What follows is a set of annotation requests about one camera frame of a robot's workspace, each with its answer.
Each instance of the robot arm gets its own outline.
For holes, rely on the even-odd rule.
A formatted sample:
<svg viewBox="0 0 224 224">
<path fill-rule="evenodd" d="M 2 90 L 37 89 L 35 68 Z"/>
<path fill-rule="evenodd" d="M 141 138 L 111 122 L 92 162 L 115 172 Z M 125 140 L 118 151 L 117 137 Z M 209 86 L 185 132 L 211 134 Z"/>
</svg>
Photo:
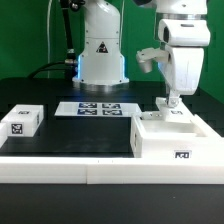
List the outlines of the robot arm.
<svg viewBox="0 0 224 224">
<path fill-rule="evenodd" d="M 156 7 L 155 39 L 160 49 L 145 49 L 137 53 L 144 72 L 151 70 L 151 60 L 158 62 L 167 86 L 168 107 L 176 107 L 180 95 L 196 91 L 201 74 L 204 50 L 210 32 L 204 16 L 206 0 L 134 0 L 143 7 Z"/>
</svg>

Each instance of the cable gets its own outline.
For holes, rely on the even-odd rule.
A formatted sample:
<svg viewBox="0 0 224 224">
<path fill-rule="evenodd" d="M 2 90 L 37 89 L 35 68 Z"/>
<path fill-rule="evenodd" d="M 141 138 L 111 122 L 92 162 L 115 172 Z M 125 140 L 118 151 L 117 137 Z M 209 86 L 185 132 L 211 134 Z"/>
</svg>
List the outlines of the cable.
<svg viewBox="0 0 224 224">
<path fill-rule="evenodd" d="M 51 18 L 51 6 L 52 0 L 49 0 L 48 10 L 47 10 L 47 61 L 51 61 L 51 39 L 50 39 L 50 18 Z"/>
<path fill-rule="evenodd" d="M 53 65 L 64 65 L 64 64 L 65 64 L 64 61 L 58 61 L 58 62 L 51 62 L 51 63 L 48 63 L 48 64 L 46 64 L 46 65 L 41 66 L 40 68 L 38 68 L 38 69 L 35 70 L 34 72 L 31 72 L 31 73 L 27 76 L 27 78 L 29 78 L 29 79 L 34 78 L 35 75 L 36 75 L 37 73 L 39 73 L 40 71 L 44 70 L 45 68 L 51 67 L 51 66 L 53 66 Z"/>
<path fill-rule="evenodd" d="M 122 10 L 121 10 L 121 28 L 120 28 L 120 41 L 119 41 L 120 51 L 122 46 L 122 35 L 123 35 L 123 25 L 124 25 L 124 8 L 125 8 L 125 0 L 123 0 Z"/>
</svg>

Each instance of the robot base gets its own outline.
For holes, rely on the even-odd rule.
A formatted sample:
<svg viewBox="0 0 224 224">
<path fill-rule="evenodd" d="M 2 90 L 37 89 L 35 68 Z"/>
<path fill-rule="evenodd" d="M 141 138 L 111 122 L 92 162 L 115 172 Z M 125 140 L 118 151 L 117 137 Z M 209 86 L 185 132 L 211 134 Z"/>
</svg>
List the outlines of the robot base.
<svg viewBox="0 0 224 224">
<path fill-rule="evenodd" d="M 95 91 L 95 92 L 113 92 L 120 89 L 128 89 L 129 82 L 123 82 L 120 84 L 114 85 L 98 85 L 98 84 L 88 84 L 82 83 L 76 79 L 73 79 L 73 86 L 78 89 L 87 90 L 87 91 Z"/>
</svg>

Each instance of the white box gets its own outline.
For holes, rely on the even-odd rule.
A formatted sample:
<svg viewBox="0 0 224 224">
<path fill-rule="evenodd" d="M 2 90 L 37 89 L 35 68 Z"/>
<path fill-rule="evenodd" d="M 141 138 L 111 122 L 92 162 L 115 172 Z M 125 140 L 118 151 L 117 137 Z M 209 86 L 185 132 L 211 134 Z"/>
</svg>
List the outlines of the white box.
<svg viewBox="0 0 224 224">
<path fill-rule="evenodd" d="M 8 136 L 33 137 L 44 117 L 43 105 L 16 105 L 3 119 Z"/>
<path fill-rule="evenodd" d="M 0 123 L 0 148 L 3 146 L 5 141 L 7 140 L 7 126 L 6 124 Z"/>
</svg>

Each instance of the black table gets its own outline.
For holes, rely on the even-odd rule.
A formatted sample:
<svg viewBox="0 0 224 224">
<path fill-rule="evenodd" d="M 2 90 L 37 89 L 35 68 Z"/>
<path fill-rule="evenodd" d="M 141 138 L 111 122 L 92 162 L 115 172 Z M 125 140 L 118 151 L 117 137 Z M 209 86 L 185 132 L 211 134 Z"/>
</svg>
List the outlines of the black table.
<svg viewBox="0 0 224 224">
<path fill-rule="evenodd" d="M 34 138 L 9 138 L 0 156 L 132 157 L 129 118 L 56 118 L 60 101 L 138 103 L 156 110 L 163 83 L 133 82 L 112 94 L 83 92 L 64 80 L 0 81 L 0 119 L 16 104 L 42 104 Z M 224 136 L 224 105 L 203 90 L 185 105 Z M 222 185 L 0 185 L 1 223 L 224 223 Z"/>
</svg>

